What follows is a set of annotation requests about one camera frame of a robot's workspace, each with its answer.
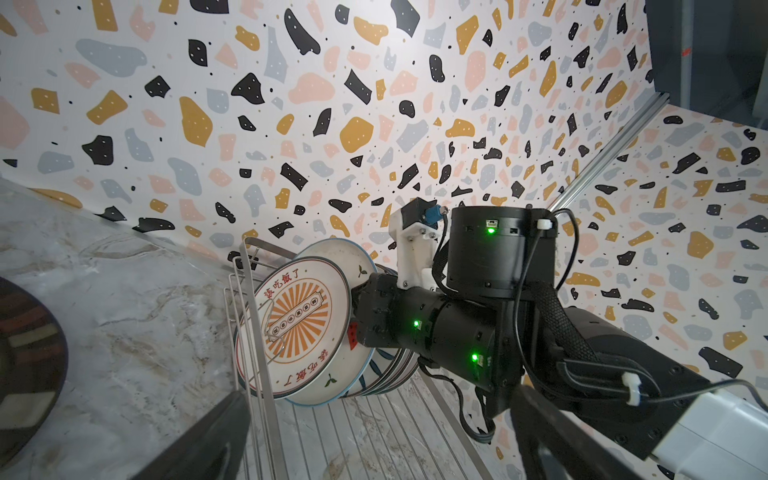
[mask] red label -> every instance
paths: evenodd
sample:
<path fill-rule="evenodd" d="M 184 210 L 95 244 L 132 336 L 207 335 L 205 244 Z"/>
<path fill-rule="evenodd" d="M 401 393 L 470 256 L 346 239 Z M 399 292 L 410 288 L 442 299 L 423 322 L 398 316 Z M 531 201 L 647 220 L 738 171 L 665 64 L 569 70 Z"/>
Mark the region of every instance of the red label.
<path fill-rule="evenodd" d="M 354 350 L 357 346 L 357 322 L 349 324 L 349 328 L 346 330 L 346 336 L 349 338 L 349 349 Z"/>

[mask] braided cable sleeve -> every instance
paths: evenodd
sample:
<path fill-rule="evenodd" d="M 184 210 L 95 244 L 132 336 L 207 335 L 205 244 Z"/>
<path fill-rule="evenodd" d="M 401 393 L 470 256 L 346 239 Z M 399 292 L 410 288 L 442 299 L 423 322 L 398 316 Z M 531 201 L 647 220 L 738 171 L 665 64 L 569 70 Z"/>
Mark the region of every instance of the braided cable sleeve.
<path fill-rule="evenodd" d="M 568 357 L 586 362 L 599 362 L 592 347 L 576 330 L 558 299 L 557 290 L 545 282 L 530 282 L 528 291 L 541 312 L 541 320 L 552 331 Z"/>
<path fill-rule="evenodd" d="M 442 272 L 445 269 L 445 265 L 448 264 L 448 245 L 451 240 L 445 242 L 440 250 L 435 252 L 435 258 L 432 260 L 432 276 L 437 279 L 444 279 L 445 274 Z"/>

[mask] cylindrical motor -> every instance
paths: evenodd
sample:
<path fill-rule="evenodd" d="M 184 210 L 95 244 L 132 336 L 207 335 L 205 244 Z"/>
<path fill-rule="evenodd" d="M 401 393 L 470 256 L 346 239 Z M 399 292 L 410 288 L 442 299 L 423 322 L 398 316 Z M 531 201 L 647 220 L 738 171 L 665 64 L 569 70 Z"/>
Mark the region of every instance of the cylindrical motor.
<path fill-rule="evenodd" d="M 494 310 L 419 287 L 400 290 L 390 305 L 389 324 L 402 348 L 492 389 Z"/>
<path fill-rule="evenodd" d="M 451 210 L 449 288 L 462 293 L 510 299 L 528 255 L 543 208 L 459 207 Z M 542 232 L 527 281 L 554 279 L 557 224 Z"/>

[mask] plate with orange sunburst design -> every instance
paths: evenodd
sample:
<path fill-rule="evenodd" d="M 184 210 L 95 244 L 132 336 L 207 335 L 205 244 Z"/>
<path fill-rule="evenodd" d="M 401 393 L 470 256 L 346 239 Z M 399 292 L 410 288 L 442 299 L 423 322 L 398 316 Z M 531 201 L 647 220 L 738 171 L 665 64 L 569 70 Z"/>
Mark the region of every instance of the plate with orange sunburst design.
<path fill-rule="evenodd" d="M 326 238 L 302 250 L 296 258 L 322 257 L 334 262 L 346 276 L 349 288 L 368 281 L 376 265 L 357 243 L 344 238 Z"/>
<path fill-rule="evenodd" d="M 330 260 L 304 257 L 286 263 L 264 280 L 256 291 L 256 305 L 258 321 L 246 328 L 240 318 L 235 332 L 238 380 L 245 387 L 248 378 L 251 393 L 257 394 L 251 349 L 253 336 L 261 335 L 274 397 L 296 393 L 328 366 L 346 338 L 349 284 Z M 260 328 L 254 331 L 257 324 Z"/>

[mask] black cable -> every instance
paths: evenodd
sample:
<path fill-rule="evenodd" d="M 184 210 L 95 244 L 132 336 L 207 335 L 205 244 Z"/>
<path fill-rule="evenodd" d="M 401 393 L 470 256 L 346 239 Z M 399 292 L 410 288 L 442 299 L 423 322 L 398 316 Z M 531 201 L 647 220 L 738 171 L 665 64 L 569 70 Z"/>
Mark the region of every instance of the black cable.
<path fill-rule="evenodd" d="M 563 274 L 563 277 L 560 279 L 560 283 L 558 283 L 557 290 L 560 291 L 560 287 L 563 286 L 563 283 L 565 283 L 565 280 L 568 278 L 568 275 L 571 274 L 571 268 L 574 266 L 574 262 L 576 261 L 576 253 L 578 252 L 578 241 L 579 241 L 579 232 L 578 232 L 578 223 L 576 223 L 576 216 L 574 213 L 568 209 L 568 208 L 561 208 L 559 210 L 555 210 L 550 214 L 550 217 L 552 219 L 556 218 L 559 214 L 567 214 L 568 217 L 571 219 L 571 224 L 574 226 L 574 250 L 571 252 L 571 259 L 568 261 L 568 266 L 565 267 L 565 273 Z"/>
<path fill-rule="evenodd" d="M 555 212 L 552 212 L 549 217 L 550 220 L 554 218 L 554 216 L 564 210 L 567 209 L 560 209 L 556 210 Z M 572 220 L 573 226 L 574 226 L 574 233 L 578 232 L 578 224 Z M 541 239 L 541 230 L 538 230 L 536 232 L 536 235 L 533 239 L 533 242 L 531 243 L 531 249 L 528 252 L 528 256 L 525 259 L 525 262 L 523 263 L 522 271 L 520 273 L 520 280 L 515 287 L 515 303 L 512 307 L 512 325 L 515 328 L 515 341 L 518 344 L 518 351 L 520 352 L 520 357 L 523 363 L 523 367 L 525 368 L 525 371 L 528 373 L 528 377 L 530 377 L 531 382 L 534 383 L 537 386 L 540 386 L 543 390 L 546 390 L 547 392 L 551 393 L 554 396 L 559 397 L 560 399 L 570 401 L 570 402 L 584 402 L 589 401 L 589 399 L 584 398 L 578 398 L 573 397 L 567 394 L 564 394 L 562 392 L 559 392 L 557 389 L 552 388 L 551 386 L 547 385 L 546 383 L 542 382 L 533 371 L 533 368 L 531 367 L 530 363 L 528 363 L 528 359 L 525 358 L 525 351 L 523 350 L 522 341 L 520 338 L 520 322 L 518 319 L 518 307 L 520 305 L 520 299 L 522 296 L 522 290 L 523 290 L 523 284 L 525 283 L 525 277 L 528 275 L 528 268 L 531 266 L 531 261 L 533 260 L 534 252 L 536 251 L 536 246 L 538 245 L 539 239 Z M 574 248 L 574 254 L 571 255 L 571 258 L 575 255 L 576 249 Z M 713 392 L 715 390 L 719 390 L 725 387 L 729 386 L 745 386 L 749 389 L 750 393 L 752 394 L 752 397 L 755 399 L 755 402 L 757 405 L 760 406 L 761 409 L 768 412 L 768 405 L 763 401 L 763 399 L 760 398 L 760 394 L 757 392 L 757 389 L 755 388 L 752 383 L 747 382 L 744 379 L 731 379 L 731 380 L 724 380 L 722 382 L 713 383 L 711 385 L 708 385 L 706 387 L 701 387 L 699 389 L 693 389 L 686 392 L 680 392 L 677 394 L 674 394 L 672 396 L 661 396 L 661 397 L 647 397 L 643 395 L 642 402 L 650 403 L 650 404 L 658 404 L 658 403 L 665 403 L 665 402 L 675 402 L 677 400 L 681 399 L 689 399 L 690 397 L 698 396 L 703 393 L 709 393 Z M 599 402 L 625 402 L 625 399 L 599 399 Z"/>
<path fill-rule="evenodd" d="M 563 310 L 558 293 L 552 288 L 551 282 L 533 280 L 528 283 L 528 292 L 531 294 L 531 300 L 540 313 L 539 319 L 541 323 L 552 332 L 558 345 L 563 347 L 568 358 L 600 363 L 598 355 L 576 329 L 565 310 Z"/>
<path fill-rule="evenodd" d="M 698 395 L 701 395 L 702 393 L 714 392 L 715 390 L 724 389 L 729 386 L 745 386 L 746 389 L 748 389 L 752 394 L 752 397 L 755 399 L 755 402 L 757 403 L 757 405 L 759 405 L 761 409 L 768 412 L 768 405 L 766 405 L 763 399 L 760 398 L 760 394 L 757 392 L 757 389 L 755 388 L 755 386 L 744 379 L 723 380 L 722 382 L 713 383 L 711 385 L 702 387 L 700 389 L 694 389 L 688 392 L 682 392 L 682 393 L 678 393 L 676 395 L 671 395 L 671 396 L 643 399 L 642 402 L 646 402 L 646 403 L 675 402 L 677 400 L 689 399 L 690 397 L 698 396 Z"/>
<path fill-rule="evenodd" d="M 432 258 L 432 278 L 437 283 L 438 288 L 449 298 L 459 299 L 461 298 L 456 290 L 449 289 L 443 284 L 442 279 L 445 278 L 442 271 L 445 265 L 448 264 L 448 242 L 445 241 L 445 235 L 448 233 L 448 214 L 442 214 L 442 237 L 440 238 L 440 244 L 437 246 L 435 256 Z"/>
<path fill-rule="evenodd" d="M 448 233 L 448 214 L 442 214 L 442 237 L 440 237 L 440 243 L 437 246 L 437 251 L 435 251 L 435 256 L 432 258 L 432 262 L 437 259 L 438 254 L 440 253 L 440 249 L 442 249 L 442 243 L 445 242 L 445 235 Z"/>
<path fill-rule="evenodd" d="M 493 435 L 496 433 L 496 424 L 493 422 L 492 419 L 489 419 L 485 416 L 485 404 L 482 401 L 480 401 L 480 409 L 482 410 L 482 417 L 485 420 L 485 427 L 488 429 L 488 432 L 487 433 L 476 432 L 475 430 L 472 429 L 472 427 L 469 426 L 466 419 L 464 418 L 464 395 L 462 394 L 462 390 L 458 387 L 458 385 L 456 385 L 456 382 L 454 382 L 453 379 L 448 376 L 435 375 L 433 373 L 430 373 L 427 370 L 426 366 L 422 363 L 422 357 L 419 357 L 419 368 L 429 378 L 444 380 L 450 383 L 451 385 L 453 385 L 453 388 L 456 390 L 456 395 L 458 395 L 458 420 L 462 424 L 462 428 L 464 429 L 464 431 L 466 432 L 466 434 L 469 436 L 470 439 L 475 440 L 476 442 L 487 443 L 488 445 L 491 445 L 491 440 L 493 440 Z"/>

